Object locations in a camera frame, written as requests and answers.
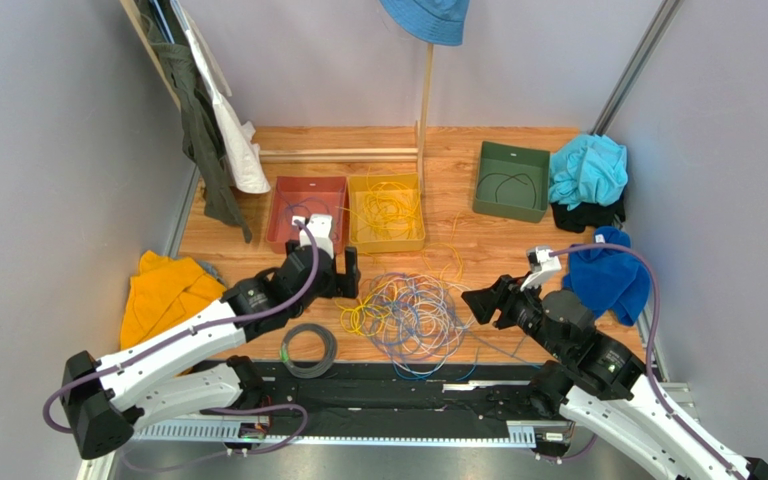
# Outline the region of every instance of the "cable connector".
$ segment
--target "cable connector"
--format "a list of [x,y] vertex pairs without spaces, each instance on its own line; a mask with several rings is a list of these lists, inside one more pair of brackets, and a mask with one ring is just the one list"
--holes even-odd
[[553,249],[548,246],[535,247],[526,253],[529,259],[529,275],[523,280],[520,291],[526,291],[527,288],[538,288],[553,275],[561,271],[561,261],[558,257],[551,257]]

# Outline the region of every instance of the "cable coil roll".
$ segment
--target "cable coil roll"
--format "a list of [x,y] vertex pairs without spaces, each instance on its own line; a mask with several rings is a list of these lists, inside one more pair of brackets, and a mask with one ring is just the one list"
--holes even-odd
[[[289,358],[289,342],[295,338],[299,333],[313,332],[319,338],[322,339],[322,343],[325,345],[325,355],[322,360],[312,367],[299,367]],[[297,327],[292,328],[286,332],[286,336],[283,337],[283,341],[280,344],[280,360],[286,366],[296,378],[310,379],[318,378],[325,374],[334,364],[334,360],[337,359],[337,339],[334,334],[327,328],[317,325],[315,323],[302,323]]]

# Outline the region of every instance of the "hat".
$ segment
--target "hat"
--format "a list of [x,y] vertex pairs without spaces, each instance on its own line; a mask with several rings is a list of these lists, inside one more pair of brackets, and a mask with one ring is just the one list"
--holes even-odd
[[380,0],[387,13],[411,35],[429,43],[458,46],[470,0]]

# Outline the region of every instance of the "metal floor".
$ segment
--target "metal floor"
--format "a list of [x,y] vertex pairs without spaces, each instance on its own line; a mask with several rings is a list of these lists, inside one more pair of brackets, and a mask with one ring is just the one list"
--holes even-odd
[[[591,433],[579,430],[571,452]],[[141,467],[175,465],[220,448],[214,444],[141,442],[127,458]],[[578,461],[551,465],[531,451],[507,448],[435,448],[294,445],[249,458],[220,458],[164,474],[137,473],[118,464],[117,480],[256,479],[256,480],[646,480],[650,476],[611,445],[598,440]]]

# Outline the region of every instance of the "green bin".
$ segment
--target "green bin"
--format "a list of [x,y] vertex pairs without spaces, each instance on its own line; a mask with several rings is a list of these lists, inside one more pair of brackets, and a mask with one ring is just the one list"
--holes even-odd
[[482,142],[473,211],[538,223],[549,182],[550,152]]

